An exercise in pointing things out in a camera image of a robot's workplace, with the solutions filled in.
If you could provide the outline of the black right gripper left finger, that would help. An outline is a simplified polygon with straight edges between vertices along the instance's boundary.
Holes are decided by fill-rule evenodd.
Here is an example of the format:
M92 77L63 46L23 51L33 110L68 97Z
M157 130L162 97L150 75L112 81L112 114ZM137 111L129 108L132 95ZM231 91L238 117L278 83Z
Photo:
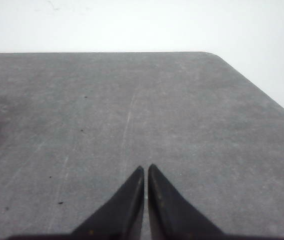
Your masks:
M143 212L144 169L139 166L71 235L79 240L139 240Z

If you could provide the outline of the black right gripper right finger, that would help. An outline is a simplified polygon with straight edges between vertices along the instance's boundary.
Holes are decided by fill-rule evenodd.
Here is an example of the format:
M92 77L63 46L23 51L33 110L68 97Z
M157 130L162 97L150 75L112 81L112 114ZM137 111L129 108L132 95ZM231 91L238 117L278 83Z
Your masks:
M155 164L148 169L148 199L154 221L166 239L225 235L178 192Z

